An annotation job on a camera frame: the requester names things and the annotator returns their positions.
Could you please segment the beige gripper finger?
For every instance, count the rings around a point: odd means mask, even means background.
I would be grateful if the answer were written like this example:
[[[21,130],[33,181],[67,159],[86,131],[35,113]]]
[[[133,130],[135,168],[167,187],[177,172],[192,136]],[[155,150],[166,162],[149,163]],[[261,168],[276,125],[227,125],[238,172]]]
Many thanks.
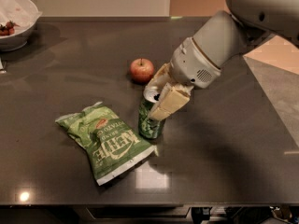
[[[170,67],[171,65],[169,63],[163,64],[150,80],[150,82],[146,85],[146,88],[157,88],[158,90],[161,90],[167,82],[172,80],[170,76]]]
[[[190,97],[190,86],[167,83],[148,117],[158,121],[164,120],[185,106],[190,101]]]

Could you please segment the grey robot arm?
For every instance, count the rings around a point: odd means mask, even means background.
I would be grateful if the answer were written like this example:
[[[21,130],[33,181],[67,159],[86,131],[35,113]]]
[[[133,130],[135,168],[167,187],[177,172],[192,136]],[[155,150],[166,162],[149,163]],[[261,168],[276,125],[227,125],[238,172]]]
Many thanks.
[[[271,34],[294,45],[299,36],[299,0],[225,0],[228,9],[186,38],[149,82],[160,93],[149,118],[163,120],[185,106],[194,88],[204,89],[230,59],[262,45]]]

